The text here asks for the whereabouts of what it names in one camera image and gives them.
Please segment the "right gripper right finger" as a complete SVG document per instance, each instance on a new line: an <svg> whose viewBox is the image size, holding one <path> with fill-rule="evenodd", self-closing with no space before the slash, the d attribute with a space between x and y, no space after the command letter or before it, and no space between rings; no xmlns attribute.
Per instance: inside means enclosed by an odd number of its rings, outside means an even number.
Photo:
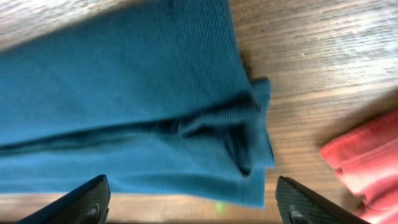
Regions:
<svg viewBox="0 0 398 224"><path fill-rule="evenodd" d="M275 198L283 224L369 224L290 177L278 178Z"/></svg>

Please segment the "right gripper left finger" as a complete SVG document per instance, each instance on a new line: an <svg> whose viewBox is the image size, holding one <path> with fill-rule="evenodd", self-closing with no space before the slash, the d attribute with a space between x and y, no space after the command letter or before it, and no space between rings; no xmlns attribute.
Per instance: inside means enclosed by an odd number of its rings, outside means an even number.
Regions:
<svg viewBox="0 0 398 224"><path fill-rule="evenodd" d="M110 198L108 179L99 175L17 224L105 224Z"/></svg>

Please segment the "blue polo shirt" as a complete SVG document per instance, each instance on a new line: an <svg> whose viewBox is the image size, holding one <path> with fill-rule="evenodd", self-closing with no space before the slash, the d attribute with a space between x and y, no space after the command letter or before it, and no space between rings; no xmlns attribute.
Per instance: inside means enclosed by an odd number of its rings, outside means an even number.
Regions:
<svg viewBox="0 0 398 224"><path fill-rule="evenodd" d="M264 205L271 86L228 1L144 1L1 53L1 192L111 190Z"/></svg>

